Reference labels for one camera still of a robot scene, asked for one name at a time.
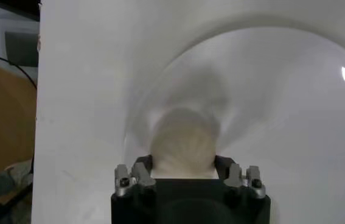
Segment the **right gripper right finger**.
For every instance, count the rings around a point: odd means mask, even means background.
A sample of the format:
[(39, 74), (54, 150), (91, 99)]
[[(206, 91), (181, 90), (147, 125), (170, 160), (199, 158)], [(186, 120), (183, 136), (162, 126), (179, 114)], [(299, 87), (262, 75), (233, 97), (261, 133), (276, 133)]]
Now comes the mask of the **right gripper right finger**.
[(215, 156), (214, 166), (228, 193), (235, 197), (265, 198), (265, 185), (258, 166), (249, 166), (243, 174), (240, 165), (232, 158), (218, 155)]

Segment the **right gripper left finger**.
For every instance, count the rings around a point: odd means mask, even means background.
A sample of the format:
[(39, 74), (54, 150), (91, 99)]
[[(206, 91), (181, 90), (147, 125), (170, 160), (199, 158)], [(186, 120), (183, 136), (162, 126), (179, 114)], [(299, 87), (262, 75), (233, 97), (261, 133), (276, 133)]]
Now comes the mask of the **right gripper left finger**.
[(119, 164), (114, 170), (115, 195), (117, 197), (129, 197), (133, 195), (137, 187), (141, 194), (154, 194), (156, 192), (156, 180), (151, 177), (153, 158), (151, 155), (138, 157), (131, 167)]

